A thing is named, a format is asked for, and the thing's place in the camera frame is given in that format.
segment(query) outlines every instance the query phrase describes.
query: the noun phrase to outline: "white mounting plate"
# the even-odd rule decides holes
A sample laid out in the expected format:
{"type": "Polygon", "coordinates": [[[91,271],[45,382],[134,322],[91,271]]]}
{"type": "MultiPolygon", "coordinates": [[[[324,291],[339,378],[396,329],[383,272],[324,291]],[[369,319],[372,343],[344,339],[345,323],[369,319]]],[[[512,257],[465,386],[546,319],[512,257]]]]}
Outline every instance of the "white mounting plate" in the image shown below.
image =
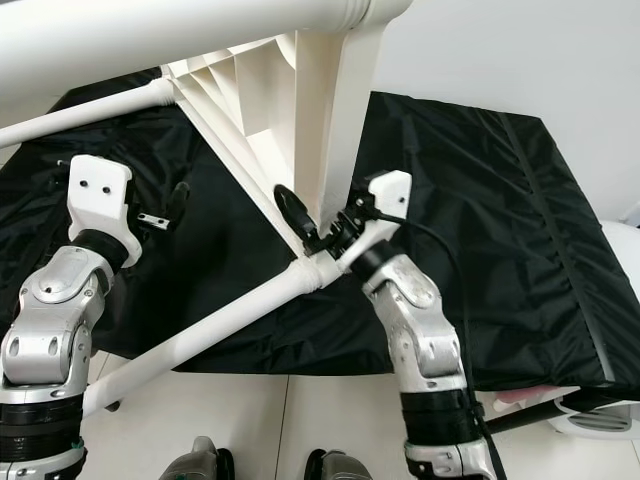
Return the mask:
{"type": "Polygon", "coordinates": [[[69,240],[87,229],[108,233],[129,252],[123,267],[135,264],[142,246],[129,230],[126,204],[128,167],[92,155],[76,155],[71,159],[67,207],[71,215],[69,240]]]}
{"type": "Polygon", "coordinates": [[[298,256],[273,188],[293,190],[321,234],[344,208],[389,20],[299,30],[163,66],[178,105],[298,256]]]}
{"type": "MultiPolygon", "coordinates": [[[[411,175],[407,172],[394,170],[380,175],[369,183],[369,193],[375,197],[375,207],[385,215],[396,218],[407,218],[409,208],[409,194],[411,193],[411,175]]],[[[386,220],[368,220],[368,228],[338,259],[337,264],[341,272],[347,271],[349,266],[366,250],[381,240],[391,240],[400,225],[386,220]]]]}

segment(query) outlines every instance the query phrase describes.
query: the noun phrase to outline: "floor tile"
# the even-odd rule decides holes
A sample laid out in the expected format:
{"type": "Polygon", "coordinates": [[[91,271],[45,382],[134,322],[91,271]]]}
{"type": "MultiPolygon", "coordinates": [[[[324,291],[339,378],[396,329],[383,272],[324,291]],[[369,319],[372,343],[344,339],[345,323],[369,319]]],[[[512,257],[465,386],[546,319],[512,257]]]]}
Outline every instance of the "floor tile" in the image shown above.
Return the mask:
{"type": "Polygon", "coordinates": [[[91,362],[89,363],[89,383],[94,383],[98,380],[108,357],[109,354],[101,350],[91,357],[91,362]]]}
{"type": "MultiPolygon", "coordinates": [[[[493,397],[480,395],[489,410],[493,397]]],[[[301,479],[315,448],[357,457],[373,478],[412,479],[405,466],[404,424],[394,378],[291,377],[278,480],[301,479]]],[[[510,480],[632,480],[640,464],[630,441],[586,440],[538,423],[495,436],[510,480]]]]}
{"type": "Polygon", "coordinates": [[[292,376],[277,480],[302,479],[307,457],[316,448],[345,451],[375,479],[413,479],[405,468],[404,436],[391,375],[292,376]]]}
{"type": "Polygon", "coordinates": [[[61,95],[34,95],[20,102],[0,105],[0,128],[44,115],[61,95]]]}
{"type": "MultiPolygon", "coordinates": [[[[109,356],[106,375],[123,360],[109,356]]],[[[238,480],[273,480],[286,377],[168,372],[127,396],[117,412],[82,424],[81,479],[156,479],[198,435],[229,448],[238,480]]]]}
{"type": "Polygon", "coordinates": [[[633,442],[633,448],[635,448],[636,455],[638,456],[638,462],[640,462],[640,440],[636,440],[633,442]]]}
{"type": "Polygon", "coordinates": [[[13,154],[18,151],[18,148],[20,148],[20,145],[0,148],[0,168],[4,167],[4,164],[7,163],[13,154]]]}

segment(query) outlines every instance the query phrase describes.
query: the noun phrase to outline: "black fabric cover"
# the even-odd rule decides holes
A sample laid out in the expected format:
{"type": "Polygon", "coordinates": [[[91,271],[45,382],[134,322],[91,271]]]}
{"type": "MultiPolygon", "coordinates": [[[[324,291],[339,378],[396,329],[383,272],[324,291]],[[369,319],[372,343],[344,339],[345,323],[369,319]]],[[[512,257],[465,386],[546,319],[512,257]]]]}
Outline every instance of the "black fabric cover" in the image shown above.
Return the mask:
{"type": "MultiPolygon", "coordinates": [[[[146,71],[70,92],[69,107],[133,88],[146,71]]],[[[284,270],[293,258],[177,107],[87,125],[24,144],[0,171],[0,333],[30,271],[65,242],[65,175],[78,153],[129,165],[142,209],[161,214],[191,185],[182,224],[153,235],[118,275],[94,345],[135,357],[284,270]]],[[[373,93],[355,177],[413,175],[409,218],[452,245],[470,295],[481,389],[640,384],[640,306],[543,123],[373,93]]],[[[439,285],[459,326],[459,286],[445,253],[403,227],[406,249],[439,285]]],[[[198,372],[314,375],[389,372],[383,328],[351,276],[302,296],[182,365],[198,372]]]]}

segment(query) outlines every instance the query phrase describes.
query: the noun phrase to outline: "white pipe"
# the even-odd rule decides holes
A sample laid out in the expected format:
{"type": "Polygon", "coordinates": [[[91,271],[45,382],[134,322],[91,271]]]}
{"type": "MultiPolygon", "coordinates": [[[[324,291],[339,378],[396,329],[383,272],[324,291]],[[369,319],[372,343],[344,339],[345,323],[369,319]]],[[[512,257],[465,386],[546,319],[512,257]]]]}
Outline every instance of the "white pipe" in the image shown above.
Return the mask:
{"type": "Polygon", "coordinates": [[[1,128],[0,148],[144,108],[169,105],[173,102],[174,94],[171,81],[158,78],[142,87],[1,128]]]}
{"type": "Polygon", "coordinates": [[[112,404],[295,297],[325,287],[340,276],[326,252],[294,260],[289,267],[246,295],[91,384],[84,416],[112,404]]]}
{"type": "Polygon", "coordinates": [[[344,31],[371,0],[20,0],[0,5],[0,104],[296,29],[344,31]]]}

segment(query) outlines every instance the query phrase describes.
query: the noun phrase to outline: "screw hole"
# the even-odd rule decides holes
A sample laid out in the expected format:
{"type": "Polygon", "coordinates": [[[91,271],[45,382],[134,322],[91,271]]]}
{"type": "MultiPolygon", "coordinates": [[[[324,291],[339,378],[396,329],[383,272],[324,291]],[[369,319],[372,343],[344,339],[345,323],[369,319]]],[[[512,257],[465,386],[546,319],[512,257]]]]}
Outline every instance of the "screw hole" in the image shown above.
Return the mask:
{"type": "Polygon", "coordinates": [[[58,339],[53,337],[49,342],[49,355],[53,357],[56,353],[58,353],[58,339]]]}
{"type": "Polygon", "coordinates": [[[9,347],[9,355],[11,355],[12,357],[15,357],[16,355],[18,355],[19,351],[20,351],[20,339],[14,338],[13,342],[11,342],[11,346],[9,347]]]}

